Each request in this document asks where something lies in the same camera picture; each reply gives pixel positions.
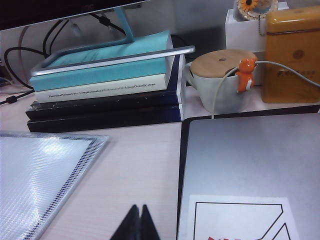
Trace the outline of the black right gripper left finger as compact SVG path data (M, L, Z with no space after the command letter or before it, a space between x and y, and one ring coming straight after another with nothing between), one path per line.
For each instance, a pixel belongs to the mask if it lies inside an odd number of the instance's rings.
M110 240L137 240L139 238L140 215L137 205L133 205Z

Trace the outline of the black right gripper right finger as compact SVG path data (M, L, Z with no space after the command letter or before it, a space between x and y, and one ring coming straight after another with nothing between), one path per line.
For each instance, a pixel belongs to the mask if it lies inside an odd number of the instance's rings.
M160 240L160 236L146 204L142 206L142 214L140 217L140 239Z

